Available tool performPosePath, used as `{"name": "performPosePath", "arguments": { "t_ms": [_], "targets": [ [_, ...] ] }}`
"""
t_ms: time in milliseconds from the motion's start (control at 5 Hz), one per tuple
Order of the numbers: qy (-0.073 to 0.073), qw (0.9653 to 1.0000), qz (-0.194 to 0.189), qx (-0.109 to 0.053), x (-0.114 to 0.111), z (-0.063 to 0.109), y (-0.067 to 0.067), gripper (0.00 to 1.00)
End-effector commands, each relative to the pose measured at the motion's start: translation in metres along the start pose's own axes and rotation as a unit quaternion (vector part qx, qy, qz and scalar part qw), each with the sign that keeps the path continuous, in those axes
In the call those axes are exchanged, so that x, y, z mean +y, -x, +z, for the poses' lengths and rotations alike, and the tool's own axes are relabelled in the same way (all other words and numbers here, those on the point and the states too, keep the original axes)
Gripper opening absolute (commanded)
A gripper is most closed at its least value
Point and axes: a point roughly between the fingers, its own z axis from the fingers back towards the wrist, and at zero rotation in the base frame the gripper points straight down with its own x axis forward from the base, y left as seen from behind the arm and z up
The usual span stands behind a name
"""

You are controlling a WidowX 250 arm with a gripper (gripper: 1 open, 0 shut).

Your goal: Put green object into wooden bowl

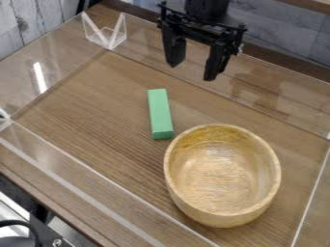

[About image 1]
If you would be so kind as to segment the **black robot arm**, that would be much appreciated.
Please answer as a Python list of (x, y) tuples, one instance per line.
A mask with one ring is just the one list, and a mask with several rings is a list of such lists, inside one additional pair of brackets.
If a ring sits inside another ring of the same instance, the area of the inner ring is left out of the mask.
[(247, 27), (227, 15), (230, 0), (186, 0), (185, 12), (173, 9), (166, 0), (158, 7), (161, 17), (165, 59), (175, 68), (186, 60), (187, 40), (210, 47), (203, 80), (213, 81), (226, 70), (233, 55), (242, 51)]

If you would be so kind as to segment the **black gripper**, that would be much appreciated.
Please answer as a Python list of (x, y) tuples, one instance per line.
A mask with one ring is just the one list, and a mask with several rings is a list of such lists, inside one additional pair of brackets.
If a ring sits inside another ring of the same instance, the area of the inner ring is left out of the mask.
[(186, 40), (210, 46), (203, 80), (213, 81), (226, 69), (231, 55), (241, 52), (247, 27), (227, 14), (230, 0), (186, 0), (185, 11), (163, 0), (158, 27), (163, 32), (165, 59), (175, 68), (186, 59)]

